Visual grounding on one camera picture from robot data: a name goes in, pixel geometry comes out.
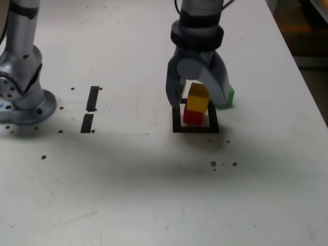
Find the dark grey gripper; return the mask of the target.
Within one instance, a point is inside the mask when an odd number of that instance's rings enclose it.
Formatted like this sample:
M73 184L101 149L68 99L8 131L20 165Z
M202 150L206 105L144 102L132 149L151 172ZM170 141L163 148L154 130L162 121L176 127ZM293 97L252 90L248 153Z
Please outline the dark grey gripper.
M180 106L186 79L205 85L214 104L227 103L230 91L227 69L215 51L175 49L168 62L166 79L166 95L172 107Z

